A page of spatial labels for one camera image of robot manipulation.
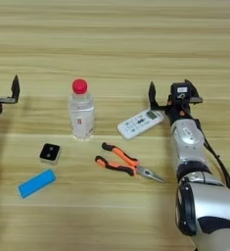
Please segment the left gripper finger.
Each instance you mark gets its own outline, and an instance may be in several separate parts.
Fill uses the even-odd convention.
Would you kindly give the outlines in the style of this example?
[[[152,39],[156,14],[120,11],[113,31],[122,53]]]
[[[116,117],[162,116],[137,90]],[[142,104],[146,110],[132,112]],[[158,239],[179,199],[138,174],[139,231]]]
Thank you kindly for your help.
[[[19,84],[19,78],[17,76],[14,77],[13,83],[12,83],[12,97],[14,99],[18,99],[20,96],[20,84]]]

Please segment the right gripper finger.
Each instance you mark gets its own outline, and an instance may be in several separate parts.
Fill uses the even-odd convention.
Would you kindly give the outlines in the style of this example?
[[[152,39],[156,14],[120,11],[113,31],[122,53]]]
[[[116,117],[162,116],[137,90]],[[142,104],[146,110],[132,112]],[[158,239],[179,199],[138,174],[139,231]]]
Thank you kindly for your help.
[[[156,100],[156,88],[153,82],[150,83],[149,87],[149,101],[150,101],[150,107],[152,110],[157,110],[159,108],[159,104]]]
[[[197,88],[190,80],[185,79],[184,83],[186,84],[186,87],[187,87],[187,97],[188,98],[194,98],[194,97],[199,96]]]

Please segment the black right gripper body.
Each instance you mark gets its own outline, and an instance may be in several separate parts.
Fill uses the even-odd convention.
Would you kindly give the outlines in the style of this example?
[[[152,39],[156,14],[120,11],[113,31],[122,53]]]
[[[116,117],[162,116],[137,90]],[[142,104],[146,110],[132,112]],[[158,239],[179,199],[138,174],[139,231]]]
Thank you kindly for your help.
[[[172,95],[168,96],[165,106],[158,106],[159,111],[164,111],[169,122],[173,124],[178,120],[193,119],[191,115],[190,105],[200,104],[203,102],[202,97],[191,97],[188,99],[177,99]]]

